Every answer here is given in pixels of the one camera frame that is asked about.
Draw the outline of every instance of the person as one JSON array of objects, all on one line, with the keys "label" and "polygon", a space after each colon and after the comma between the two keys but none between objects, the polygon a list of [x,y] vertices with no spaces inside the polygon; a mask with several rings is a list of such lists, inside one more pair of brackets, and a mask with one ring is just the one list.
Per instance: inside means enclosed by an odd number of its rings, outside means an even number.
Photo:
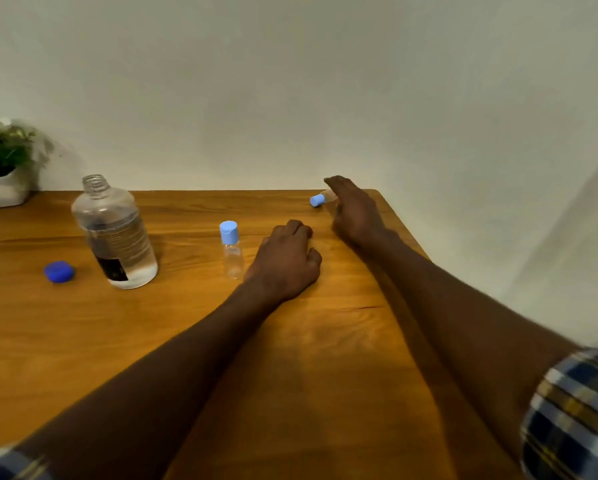
[{"label": "person", "polygon": [[[386,229],[375,202],[351,180],[325,182],[339,197],[337,233],[381,266],[528,478],[598,479],[598,350],[582,349],[421,257]],[[275,227],[221,306],[0,451],[0,479],[161,478],[239,348],[319,278],[311,235],[295,220]]]}]

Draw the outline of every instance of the clear plastic bottle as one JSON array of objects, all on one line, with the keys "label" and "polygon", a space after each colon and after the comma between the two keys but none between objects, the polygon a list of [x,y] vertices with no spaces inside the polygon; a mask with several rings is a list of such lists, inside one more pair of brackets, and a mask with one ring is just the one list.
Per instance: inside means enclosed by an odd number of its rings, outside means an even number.
[{"label": "clear plastic bottle", "polygon": [[235,221],[225,221],[219,225],[223,242],[225,275],[232,280],[243,277],[243,253],[239,244],[239,229]]},{"label": "clear plastic bottle", "polygon": [[316,194],[314,197],[310,197],[310,204],[312,207],[319,207],[324,203],[334,202],[337,199],[337,194],[332,190],[324,190],[320,194]]},{"label": "clear plastic bottle", "polygon": [[124,290],[150,282],[159,265],[132,194],[102,175],[83,177],[83,190],[72,214],[108,281]]}]

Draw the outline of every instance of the wooden table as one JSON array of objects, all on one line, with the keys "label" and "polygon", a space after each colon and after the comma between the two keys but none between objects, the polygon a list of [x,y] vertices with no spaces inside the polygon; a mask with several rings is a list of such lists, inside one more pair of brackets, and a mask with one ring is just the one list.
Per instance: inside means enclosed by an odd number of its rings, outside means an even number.
[{"label": "wooden table", "polygon": [[[301,219],[319,282],[237,355],[169,472],[203,479],[518,478],[439,365],[405,304],[330,229],[313,191],[136,192],[160,262],[122,291],[103,278],[70,215],[74,192],[0,209],[0,445],[15,442],[218,306],[219,223],[239,223],[246,263],[274,225]],[[377,191],[388,226],[419,247]],[[72,282],[46,281],[65,259]]]}]

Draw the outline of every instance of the blue bottle cap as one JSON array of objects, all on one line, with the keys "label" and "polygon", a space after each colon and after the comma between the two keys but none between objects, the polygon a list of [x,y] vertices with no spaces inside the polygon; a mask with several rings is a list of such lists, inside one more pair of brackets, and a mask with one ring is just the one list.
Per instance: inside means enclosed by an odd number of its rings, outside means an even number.
[{"label": "blue bottle cap", "polygon": [[237,244],[239,242],[239,229],[235,221],[225,221],[219,225],[221,241],[223,244]]},{"label": "blue bottle cap", "polygon": [[326,196],[324,194],[317,194],[314,197],[310,197],[310,204],[312,207],[319,207],[322,203],[326,201]]},{"label": "blue bottle cap", "polygon": [[55,261],[49,263],[43,273],[53,283],[65,283],[74,277],[74,268],[65,261]]}]

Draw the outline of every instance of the small plastic bottle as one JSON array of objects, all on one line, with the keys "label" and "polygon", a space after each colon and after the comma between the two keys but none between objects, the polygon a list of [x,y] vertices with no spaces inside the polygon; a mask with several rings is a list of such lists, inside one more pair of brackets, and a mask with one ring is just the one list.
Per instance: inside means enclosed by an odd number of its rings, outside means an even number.
[{"label": "small plastic bottle", "polygon": [[314,197],[310,197],[310,204],[312,207],[319,207],[324,203],[334,202],[337,199],[337,194],[332,190],[324,190],[320,194],[316,194]]},{"label": "small plastic bottle", "polygon": [[72,214],[112,286],[129,290],[151,281],[159,265],[134,197],[102,175],[83,177]]},{"label": "small plastic bottle", "polygon": [[243,277],[243,253],[239,244],[239,229],[235,221],[225,221],[219,225],[223,242],[225,275],[232,280]]}]

